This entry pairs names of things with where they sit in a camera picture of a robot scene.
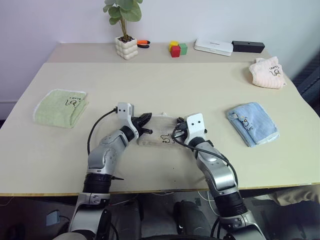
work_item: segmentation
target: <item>blue towel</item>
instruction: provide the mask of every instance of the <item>blue towel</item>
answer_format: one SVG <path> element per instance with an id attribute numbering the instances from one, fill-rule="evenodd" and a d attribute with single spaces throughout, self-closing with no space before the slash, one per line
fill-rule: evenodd
<path id="1" fill-rule="evenodd" d="M 257 102 L 237 106 L 228 111 L 227 118 L 249 147 L 265 144 L 279 137 L 275 123 Z"/>

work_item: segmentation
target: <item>black box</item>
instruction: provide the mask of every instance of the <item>black box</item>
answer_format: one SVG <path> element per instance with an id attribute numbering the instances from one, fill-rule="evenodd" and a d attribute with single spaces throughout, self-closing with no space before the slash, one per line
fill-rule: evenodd
<path id="1" fill-rule="evenodd" d="M 262 42 L 253 41 L 232 41 L 234 52 L 258 53 L 260 54 L 265 45 Z"/>

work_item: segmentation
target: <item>wall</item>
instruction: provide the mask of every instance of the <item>wall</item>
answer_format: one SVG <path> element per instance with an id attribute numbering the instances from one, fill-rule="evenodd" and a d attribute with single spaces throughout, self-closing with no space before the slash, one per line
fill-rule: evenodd
<path id="1" fill-rule="evenodd" d="M 103 0 L 0 1 L 0 119 L 59 42 L 112 42 L 121 34 Z M 152 42 L 264 42 L 293 78 L 320 49 L 320 0 L 144 0 L 129 33 Z"/>

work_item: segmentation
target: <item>towel logo print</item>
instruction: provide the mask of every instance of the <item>towel logo print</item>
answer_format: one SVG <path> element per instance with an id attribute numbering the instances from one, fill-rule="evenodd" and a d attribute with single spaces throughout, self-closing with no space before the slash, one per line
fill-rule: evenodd
<path id="1" fill-rule="evenodd" d="M 69 99 L 66 100 L 65 105 L 66 106 L 73 105 L 73 107 L 76 108 L 78 104 L 81 102 L 81 100 L 82 99 L 79 97 L 71 96 L 69 97 Z"/>
<path id="2" fill-rule="evenodd" d="M 270 70 L 273 70 L 273 71 L 269 71 L 269 73 L 271 73 L 273 76 L 277 76 L 278 74 L 281 74 L 280 71 L 279 71 L 279 66 L 272 66 L 272 67 L 269 67 Z"/>
<path id="3" fill-rule="evenodd" d="M 170 138 L 169 138 L 170 134 L 168 133 L 167 135 L 161 135 L 160 138 L 162 139 L 163 143 L 169 144 L 170 143 Z"/>
<path id="4" fill-rule="evenodd" d="M 248 122 L 248 118 L 247 117 L 244 117 L 244 120 L 241 121 L 242 122 L 244 128 L 247 130 L 247 131 L 250 131 L 250 130 L 253 130 L 254 128 L 252 126 L 249 126 L 249 122 Z"/>

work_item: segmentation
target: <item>white flower pot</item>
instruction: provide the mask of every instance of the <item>white flower pot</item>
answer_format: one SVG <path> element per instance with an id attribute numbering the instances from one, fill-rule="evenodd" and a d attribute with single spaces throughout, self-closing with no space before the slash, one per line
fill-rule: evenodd
<path id="1" fill-rule="evenodd" d="M 116 54 L 123 57 L 125 60 L 132 59 L 134 56 L 138 55 L 137 39 L 133 37 L 133 40 L 126 43 L 119 40 L 120 36 L 114 39 Z"/>

